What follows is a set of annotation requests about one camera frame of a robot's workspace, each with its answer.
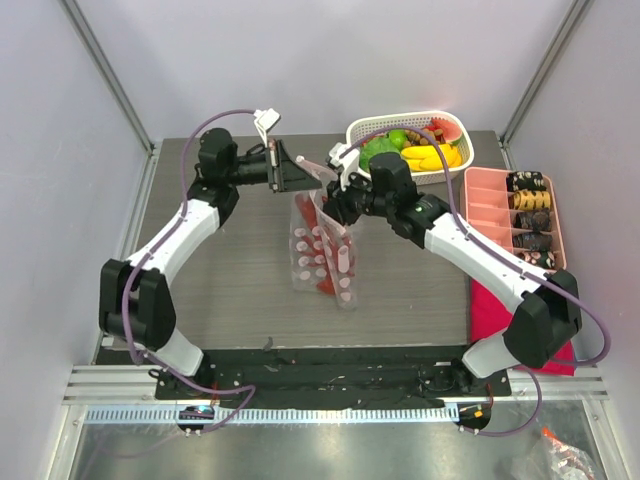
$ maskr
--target cable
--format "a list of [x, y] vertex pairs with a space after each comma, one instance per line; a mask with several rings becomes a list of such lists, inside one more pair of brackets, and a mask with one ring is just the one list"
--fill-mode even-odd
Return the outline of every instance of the cable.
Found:
[[487, 383], [487, 393], [489, 394], [489, 410], [493, 408], [494, 398], [493, 398], [493, 389], [491, 388], [491, 384]]
[[[124, 327], [125, 338], [127, 340], [127, 346], [129, 348], [129, 355], [131, 356], [131, 360], [133, 361], [133, 363], [135, 365], [141, 365], [142, 362], [144, 361], [144, 358], [148, 358], [149, 360], [151, 360], [153, 363], [155, 363], [159, 367], [162, 367], [166, 371], [170, 372], [174, 377], [176, 377], [178, 380], [180, 380], [185, 385], [193, 388], [194, 390], [198, 390], [198, 391], [200, 391], [202, 393], [208, 393], [208, 394], [211, 394], [211, 395], [235, 395], [235, 394], [238, 394], [238, 393], [249, 392], [247, 397], [240, 403], [240, 405], [238, 405], [238, 407], [235, 410], [233, 410], [227, 417], [225, 417], [223, 420], [219, 421], [216, 424], [210, 425], [208, 427], [204, 427], [201, 430], [202, 433], [209, 433], [209, 432], [213, 432], [215, 430], [218, 430], [220, 427], [224, 426], [226, 423], [231, 421], [236, 415], [238, 415], [240, 410], [242, 410], [244, 407], [246, 407], [247, 404], [253, 398], [253, 395], [255, 394], [255, 391], [256, 391], [255, 385], [245, 385], [244, 387], [238, 387], [238, 388], [234, 388], [234, 389], [231, 389], [231, 390], [217, 390], [217, 389], [205, 388], [205, 387], [202, 387], [202, 386], [198, 385], [197, 383], [191, 381], [189, 378], [185, 377], [184, 375], [182, 375], [180, 372], [178, 372], [174, 368], [171, 368], [169, 365], [166, 365], [160, 359], [156, 358], [153, 355], [152, 352], [149, 352], [149, 351], [140, 352], [140, 351], [138, 351], [138, 349], [136, 348], [136, 346], [134, 344], [134, 341], [133, 341], [133, 333], [132, 333], [132, 330], [131, 330], [131, 319], [129, 318], [129, 296], [131, 295], [131, 291], [133, 290], [133, 283], [135, 282], [135, 279], [137, 278], [137, 276], [140, 273], [140, 271], [142, 270], [142, 267], [149, 260], [149, 258], [151, 258], [151, 256], [155, 252], [157, 252], [158, 249], [169, 238], [171, 238], [171, 236], [180, 228], [180, 225], [182, 224], [182, 222], [184, 221], [184, 219], [185, 219], [185, 217], [187, 215], [188, 208], [189, 208], [189, 206], [188, 206], [189, 199], [187, 197], [188, 187], [187, 187], [187, 179], [186, 179], [187, 153], [189, 151], [189, 148], [193, 144], [193, 141], [195, 140], [196, 136], [198, 135], [198, 133], [200, 133], [200, 131], [203, 128], [205, 128], [206, 126], [208, 126], [209, 124], [215, 122], [216, 120], [218, 120], [220, 118], [223, 118], [223, 117], [226, 117], [226, 116], [229, 116], [229, 115], [238, 115], [238, 114], [253, 115], [254, 112], [255, 112], [255, 110], [238, 109], [238, 110], [228, 110], [226, 112], [219, 113], [219, 114], [214, 115], [213, 117], [209, 118], [208, 120], [205, 120], [200, 125], [198, 125], [198, 127], [189, 136], [189, 138], [185, 142], [184, 146], [182, 147], [182, 152], [180, 154], [180, 181], [181, 181], [181, 186], [182, 186], [182, 209], [180, 211], [180, 217], [171, 226], [171, 228], [167, 231], [167, 233], [165, 233], [162, 236], [162, 238], [160, 238], [154, 245], [151, 246], [151, 248], [149, 248], [149, 252], [147, 252], [140, 259], [140, 262], [138, 262], [138, 264], [133, 268], [133, 270], [131, 271], [131, 274], [127, 278], [127, 282], [125, 283], [124, 291], [122, 293], [122, 323], [123, 323], [123, 327]], [[158, 448], [160, 448], [165, 443], [173, 440], [174, 438], [180, 437], [180, 436], [182, 436], [181, 432], [180, 433], [176, 433], [175, 435], [171, 435], [169, 437], [166, 437], [166, 438], [160, 440], [159, 442], [157, 442], [154, 445], [152, 445], [151, 447], [143, 450], [142, 452], [138, 452], [138, 453], [134, 453], [134, 454], [119, 454], [119, 453], [113, 453], [113, 452], [109, 452], [107, 450], [104, 450], [102, 448], [102, 444], [104, 443], [105, 439], [102, 439], [101, 442], [96, 446], [96, 449], [93, 452], [93, 454], [91, 455], [91, 457], [89, 458], [89, 461], [87, 463], [87, 466], [84, 469], [84, 473], [82, 474], [81, 479], [85, 479], [86, 476], [88, 475], [89, 470], [91, 469], [91, 466], [93, 465], [93, 463], [95, 462], [95, 460], [97, 458], [98, 452], [107, 454], [107, 455], [109, 455], [109, 456], [111, 456], [113, 458], [118, 458], [118, 459], [135, 459], [135, 458], [140, 458], [140, 457], [142, 457], [144, 455], [147, 455], [147, 454], [157, 450]]]
[[536, 393], [538, 394], [538, 401], [536, 402], [536, 408], [531, 414], [531, 417], [529, 417], [529, 420], [527, 420], [525, 423], [523, 423], [517, 428], [514, 428], [512, 430], [505, 430], [504, 432], [485, 432], [484, 430], [477, 430], [477, 429], [465, 427], [462, 425], [460, 426], [461, 432], [465, 431], [468, 433], [472, 433], [474, 435], [479, 435], [481, 437], [492, 437], [492, 438], [508, 437], [510, 435], [515, 435], [516, 433], [520, 433], [523, 430], [526, 430], [527, 428], [529, 428], [529, 426], [533, 422], [536, 421], [536, 418], [538, 418], [538, 415], [540, 414], [540, 410], [542, 409], [542, 388], [540, 387], [540, 382], [536, 378], [535, 373], [533, 373], [533, 370], [531, 370], [529, 367], [525, 367], [524, 365], [521, 365], [520, 368], [525, 372], [527, 372], [529, 375], [531, 375], [531, 380], [533, 380], [533, 384], [536, 386]]
[[[167, 240], [169, 240], [169, 238], [171, 238], [171, 236], [178, 230], [178, 228], [180, 228], [180, 225], [182, 224], [185, 217], [187, 216], [187, 212], [189, 210], [188, 198], [187, 198], [188, 187], [187, 187], [187, 178], [186, 178], [187, 152], [189, 151], [189, 148], [191, 147], [191, 144], [195, 140], [198, 133], [200, 133], [200, 131], [206, 126], [208, 126], [209, 124], [215, 122], [216, 120], [219, 120], [220, 118], [227, 117], [229, 115], [238, 115], [238, 114], [253, 115], [254, 112], [255, 110], [238, 109], [238, 110], [228, 110], [226, 112], [222, 112], [217, 115], [214, 115], [213, 117], [209, 118], [208, 120], [205, 120], [200, 125], [198, 125], [198, 127], [193, 131], [193, 133], [189, 136], [184, 146], [182, 147], [182, 153], [180, 154], [180, 182], [182, 185], [182, 209], [180, 211], [180, 217], [178, 217], [176, 222], [171, 226], [171, 228], [167, 231], [167, 233], [165, 233], [162, 236], [162, 238], [160, 238], [154, 245], [151, 246], [151, 248], [149, 248], [149, 251], [140, 259], [140, 262], [138, 262], [138, 264], [133, 268], [133, 271], [131, 272], [131, 274], [127, 278], [127, 282], [125, 283], [124, 291], [122, 292], [122, 324], [124, 327], [124, 335], [127, 340], [127, 347], [129, 348], [129, 354], [131, 355], [131, 360], [136, 365], [142, 365], [143, 354], [142, 352], [138, 351], [138, 349], [136, 348], [133, 342], [133, 333], [131, 331], [131, 320], [129, 319], [129, 295], [133, 290], [133, 283], [138, 277], [138, 274], [142, 270], [142, 267], [144, 266], [144, 264], [147, 263], [149, 258], [151, 258], [151, 256], [153, 256], [153, 254], [157, 252], [158, 249], [162, 245], [164, 245], [164, 243]], [[177, 373], [173, 369], [169, 369], [169, 370], [174, 375], [175, 373]]]
[[480, 239], [475, 237], [472, 233], [469, 233], [469, 231], [466, 229], [466, 227], [462, 223], [462, 220], [460, 219], [460, 215], [458, 213], [458, 210], [456, 209], [456, 203], [455, 203], [455, 200], [453, 198], [453, 185], [451, 184], [451, 174], [449, 172], [449, 166], [447, 165], [447, 160], [446, 160], [444, 154], [442, 153], [442, 150], [438, 146], [438, 143], [435, 141], [435, 139], [431, 138], [429, 135], [424, 133], [419, 128], [409, 127], [409, 126], [406, 126], [406, 125], [394, 125], [394, 126], [391, 126], [391, 127], [380, 128], [380, 129], [370, 133], [366, 137], [361, 138], [360, 140], [355, 142], [353, 145], [351, 145], [349, 148], [347, 148], [340, 155], [340, 158], [343, 158], [349, 152], [351, 152], [352, 150], [358, 148], [364, 142], [366, 142], [367, 140], [370, 140], [371, 138], [375, 137], [376, 135], [380, 135], [382, 133], [388, 132], [389, 130], [395, 130], [395, 129], [399, 129], [399, 128], [405, 129], [405, 130], [411, 130], [412, 132], [417, 133], [418, 135], [420, 135], [422, 138], [426, 139], [431, 145], [433, 145], [435, 147], [436, 151], [438, 152], [438, 156], [440, 157], [440, 160], [442, 161], [442, 167], [443, 167], [443, 170], [444, 170], [444, 176], [445, 176], [446, 183], [447, 183], [447, 196], [448, 196], [448, 199], [449, 199], [449, 206], [451, 208], [451, 213], [453, 215], [453, 219], [456, 222], [456, 225], [458, 226], [460, 231], [468, 239], [470, 239], [473, 243], [475, 243], [478, 247], [480, 247], [481, 250], [483, 250], [485, 253], [489, 254], [491, 257], [495, 258], [496, 260], [498, 260], [504, 266], [510, 268], [511, 270], [513, 270], [514, 272], [518, 273], [519, 275], [522, 275], [522, 276], [528, 278], [529, 280], [533, 280], [534, 282], [538, 283], [539, 285], [542, 285], [542, 286], [548, 288], [549, 290], [557, 293], [558, 295], [561, 295], [562, 297], [566, 298], [568, 301], [570, 301], [571, 303], [576, 305], [578, 308], [584, 310], [591, 318], [593, 318], [593, 320], [596, 322], [596, 324], [600, 328], [600, 331], [602, 332], [602, 337], [603, 337], [603, 345], [602, 345], [602, 350], [600, 351], [600, 353], [598, 355], [596, 355], [595, 357], [593, 357], [591, 359], [588, 359], [588, 360], [571, 361], [571, 360], [559, 360], [559, 359], [553, 358], [553, 359], [551, 359], [551, 361], [554, 362], [554, 363], [560, 364], [560, 365], [569, 365], [569, 366], [572, 366], [572, 367], [590, 366], [590, 365], [595, 365], [596, 363], [602, 361], [609, 354], [609, 350], [611, 350], [611, 334], [609, 333], [609, 329], [607, 328], [607, 326], [604, 324], [604, 320], [599, 315], [597, 315], [587, 305], [585, 305], [584, 302], [582, 302], [582, 300], [580, 300], [579, 298], [577, 298], [574, 295], [570, 294], [569, 292], [563, 290], [562, 288], [558, 287], [557, 285], [554, 285], [553, 283], [551, 283], [551, 282], [549, 282], [549, 281], [547, 281], [547, 280], [545, 280], [543, 278], [539, 278], [539, 277], [537, 277], [536, 275], [533, 275], [530, 272], [523, 272], [515, 263], [513, 263], [510, 260], [508, 260], [507, 258], [504, 258], [501, 255], [497, 254], [491, 248], [489, 248], [487, 245], [485, 245]]
[[[498, 260], [500, 263], [502, 263], [503, 265], [505, 265], [506, 267], [508, 267], [509, 269], [513, 270], [514, 272], [518, 273], [519, 275], [524, 276], [525, 278], [528, 278], [529, 280], [533, 280], [534, 282], [538, 283], [539, 285], [542, 285], [546, 288], [548, 288], [549, 290], [557, 293], [558, 295], [561, 295], [562, 297], [566, 298], [568, 301], [570, 301], [571, 303], [573, 303], [574, 305], [576, 305], [578, 308], [584, 310], [591, 318], [593, 318], [593, 320], [596, 322], [596, 325], [598, 325], [598, 327], [600, 328], [600, 331], [602, 332], [602, 337], [603, 337], [603, 345], [602, 345], [602, 350], [600, 351], [600, 353], [598, 355], [596, 355], [595, 357], [588, 359], [588, 360], [582, 360], [582, 361], [569, 361], [569, 360], [558, 360], [558, 359], [551, 359], [551, 361], [553, 361], [554, 363], [560, 364], [560, 365], [569, 365], [569, 366], [573, 366], [573, 367], [582, 367], [582, 366], [590, 366], [590, 365], [595, 365], [596, 363], [600, 362], [601, 360], [603, 360], [608, 354], [609, 354], [609, 350], [611, 350], [611, 334], [609, 333], [609, 329], [607, 328], [607, 326], [604, 324], [604, 320], [602, 318], [600, 318], [599, 315], [597, 315], [595, 312], [593, 312], [587, 305], [584, 304], [584, 302], [582, 302], [582, 300], [580, 300], [579, 298], [575, 297], [574, 295], [571, 295], [569, 292], [563, 290], [562, 288], [558, 287], [557, 285], [554, 285], [553, 283], [544, 280], [542, 278], [539, 278], [529, 272], [524, 272], [522, 271], [515, 263], [511, 262], [510, 260], [498, 255], [496, 252], [494, 252], [491, 248], [489, 248], [487, 245], [485, 245], [480, 239], [478, 239], [477, 237], [475, 237], [472, 233], [469, 233], [469, 231], [467, 230], [467, 228], [464, 226], [464, 224], [462, 223], [462, 220], [460, 219], [460, 215], [458, 213], [458, 210], [456, 208], [456, 202], [455, 199], [453, 198], [453, 185], [451, 183], [451, 173], [449, 172], [449, 166], [447, 165], [447, 160], [444, 156], [444, 154], [442, 153], [442, 150], [440, 149], [440, 146], [438, 145], [438, 142], [435, 141], [435, 139], [431, 138], [429, 135], [427, 135], [426, 133], [424, 133], [422, 130], [415, 128], [415, 127], [409, 127], [406, 125], [394, 125], [391, 127], [384, 127], [384, 128], [380, 128], [372, 133], [370, 133], [368, 136], [361, 138], [360, 140], [358, 140], [357, 142], [355, 142], [353, 145], [351, 145], [349, 148], [347, 148], [341, 155], [340, 158], [343, 158], [345, 155], [347, 155], [349, 152], [351, 152], [352, 150], [358, 148], [359, 146], [361, 146], [364, 142], [370, 140], [371, 138], [375, 137], [376, 135], [380, 135], [382, 133], [386, 133], [389, 130], [395, 130], [395, 129], [405, 129], [405, 130], [410, 130], [412, 132], [417, 133], [418, 135], [420, 135], [422, 138], [425, 138], [431, 145], [433, 145], [433, 147], [436, 149], [436, 152], [438, 152], [438, 156], [440, 157], [440, 161], [442, 162], [442, 168], [444, 170], [444, 176], [445, 176], [445, 180], [447, 183], [447, 197], [449, 199], [449, 206], [451, 208], [451, 214], [453, 215], [453, 219], [456, 222], [456, 225], [458, 226], [458, 228], [460, 229], [460, 231], [468, 238], [470, 239], [473, 243], [475, 243], [478, 247], [480, 247], [481, 250], [483, 250], [485, 253], [488, 253], [491, 257], [495, 258], [496, 260]], [[533, 383], [536, 386], [536, 391], [538, 392], [538, 401], [536, 403], [536, 408], [533, 412], [533, 414], [531, 415], [531, 418], [529, 420], [527, 420], [527, 422], [518, 427], [515, 428], [513, 430], [508, 430], [505, 432], [483, 432], [483, 431], [479, 431], [479, 430], [472, 430], [468, 427], [461, 427], [463, 429], [463, 431], [467, 431], [476, 435], [481, 435], [484, 437], [505, 437], [508, 435], [513, 435], [516, 433], [521, 432], [522, 430], [524, 430], [525, 428], [527, 428], [529, 425], [531, 425], [536, 418], [538, 417], [538, 414], [540, 413], [540, 409], [542, 408], [542, 390], [540, 388], [540, 383], [538, 382], [538, 379], [536, 378], [536, 375], [533, 373], [533, 371], [531, 369], [529, 369], [528, 367], [522, 367], [529, 375], [531, 375], [531, 379], [533, 380]]]
[[[242, 403], [240, 403], [240, 405], [238, 405], [236, 407], [236, 409], [233, 410], [233, 412], [231, 412], [229, 415], [227, 415], [224, 419], [220, 420], [218, 423], [215, 423], [215, 424], [210, 425], [208, 427], [204, 427], [201, 430], [201, 433], [210, 433], [210, 432], [213, 432], [215, 430], [218, 430], [220, 427], [222, 427], [223, 425], [225, 425], [226, 423], [231, 421], [231, 419], [233, 419], [236, 415], [238, 415], [240, 410], [242, 410], [244, 407], [246, 407], [249, 404], [249, 402], [251, 401], [251, 398], [253, 397], [253, 394], [256, 391], [256, 388], [255, 388], [254, 385], [249, 385], [248, 387], [250, 387], [249, 388], [249, 392], [250, 392], [249, 395], [247, 395], [247, 398], [245, 398], [242, 401]], [[190, 415], [202, 416], [204, 418], [211, 418], [210, 415], [197, 415], [197, 414], [194, 414], [194, 413], [190, 413]], [[104, 455], [108, 455], [108, 456], [110, 456], [112, 458], [119, 459], [119, 460], [135, 460], [137, 458], [141, 458], [141, 457], [144, 457], [145, 455], [148, 455], [150, 453], [155, 452], [158, 448], [163, 446], [165, 443], [168, 443], [168, 442], [170, 442], [172, 440], [175, 440], [176, 438], [179, 438], [179, 437], [184, 437], [184, 434], [182, 432], [178, 432], [178, 433], [174, 433], [173, 435], [169, 435], [168, 437], [163, 438], [162, 440], [154, 443], [149, 448], [146, 448], [146, 449], [142, 450], [141, 452], [137, 452], [137, 453], [115, 453], [115, 452], [112, 452], [112, 451], [107, 450], [107, 449], [104, 448], [104, 443], [107, 440], [107, 436], [105, 435], [102, 439], [100, 439], [98, 441], [98, 444], [96, 445], [96, 448], [94, 449], [93, 453], [89, 457], [89, 460], [87, 461], [87, 465], [84, 467], [82, 475], [80, 476], [80, 480], [86, 480], [88, 478], [89, 472], [91, 471], [91, 467], [93, 467], [93, 464], [95, 463], [96, 459], [98, 458], [98, 453], [102, 453]]]

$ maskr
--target white connector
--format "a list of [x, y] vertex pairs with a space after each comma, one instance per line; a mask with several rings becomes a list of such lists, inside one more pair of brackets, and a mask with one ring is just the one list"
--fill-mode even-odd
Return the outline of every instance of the white connector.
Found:
[[256, 130], [258, 130], [258, 134], [262, 139], [262, 143], [264, 146], [267, 146], [267, 133], [271, 131], [273, 127], [280, 121], [280, 114], [276, 112], [273, 108], [268, 110], [256, 110], [253, 113], [255, 120], [253, 124], [256, 126]]
[[360, 159], [360, 150], [357, 148], [351, 150], [343, 158], [340, 158], [349, 145], [336, 143], [329, 151], [329, 166], [340, 175], [340, 188], [346, 190], [351, 179], [349, 176], [358, 171], [358, 161]]

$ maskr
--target fruit basket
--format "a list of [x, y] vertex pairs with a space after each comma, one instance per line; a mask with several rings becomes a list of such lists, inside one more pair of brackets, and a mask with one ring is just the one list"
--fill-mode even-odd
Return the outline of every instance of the fruit basket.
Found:
[[[458, 174], [464, 171], [473, 162], [473, 145], [469, 138], [469, 133], [462, 125], [462, 122], [450, 113], [442, 112], [439, 110], [430, 110], [426, 112], [413, 112], [413, 113], [401, 113], [396, 115], [382, 115], [378, 117], [367, 117], [356, 120], [347, 129], [347, 143], [353, 144], [368, 134], [383, 128], [393, 127], [396, 125], [406, 125], [409, 127], [424, 128], [425, 125], [431, 123], [433, 119], [442, 119], [455, 123], [461, 130], [462, 135], [456, 147], [462, 157], [462, 164], [450, 168], [451, 178], [455, 178]], [[359, 169], [360, 173], [367, 178], [369, 174], [362, 169]], [[411, 172], [413, 180], [418, 185], [426, 185], [430, 183], [440, 183], [445, 181], [444, 171], [434, 172]]]

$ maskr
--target banana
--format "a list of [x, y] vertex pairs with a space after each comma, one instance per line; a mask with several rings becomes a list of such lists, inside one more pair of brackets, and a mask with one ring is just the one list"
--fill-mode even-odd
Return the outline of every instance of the banana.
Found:
[[[439, 145], [449, 168], [462, 165], [462, 157], [457, 147]], [[408, 147], [402, 150], [402, 157], [409, 163], [409, 168], [417, 172], [442, 170], [442, 160], [432, 145]]]

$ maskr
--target gray wall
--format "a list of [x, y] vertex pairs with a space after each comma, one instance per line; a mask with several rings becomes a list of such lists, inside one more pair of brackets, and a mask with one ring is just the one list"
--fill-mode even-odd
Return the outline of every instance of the gray wall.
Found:
[[[640, 3], [593, 3], [513, 152], [555, 182], [569, 269], [613, 335], [601, 367], [640, 478]], [[601, 346], [588, 318], [580, 345], [587, 355]]]
[[144, 160], [65, 14], [0, 2], [0, 478], [40, 478]]
[[[280, 133], [437, 108], [502, 130], [570, 0], [81, 0], [155, 138], [229, 108]], [[229, 120], [238, 134], [255, 131]]]

